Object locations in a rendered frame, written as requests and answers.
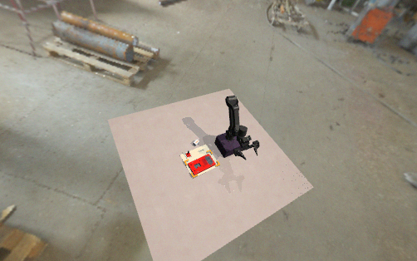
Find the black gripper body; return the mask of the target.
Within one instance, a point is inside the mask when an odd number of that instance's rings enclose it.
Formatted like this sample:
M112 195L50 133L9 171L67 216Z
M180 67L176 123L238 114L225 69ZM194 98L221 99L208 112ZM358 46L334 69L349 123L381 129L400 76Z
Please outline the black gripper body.
M241 145L241 141L239 141L239 144ZM259 147L259 141L255 140L252 145L249 145L248 143L245 143L245 144L243 144L243 146L241 145L241 147L242 147L241 149L236 148L236 149L233 150L233 152L234 152L235 156L238 156L237 151L239 151L239 150L244 151L244 150L253 148L253 145L255 145L255 144L258 144L258 147Z

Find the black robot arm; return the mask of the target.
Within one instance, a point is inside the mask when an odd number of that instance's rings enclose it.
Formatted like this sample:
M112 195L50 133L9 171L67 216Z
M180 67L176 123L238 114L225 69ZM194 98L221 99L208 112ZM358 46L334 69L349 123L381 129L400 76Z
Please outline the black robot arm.
M227 96L225 98L226 105L228 106L229 111L229 122L230 126L228 130L226 130L225 138L227 141L235 140L234 136L237 136L237 141L241 141L241 145L245 143L250 144L250 140L252 139L250 135L244 137L247 134L248 128L246 126L239 124L239 106L238 106L238 98L236 96Z

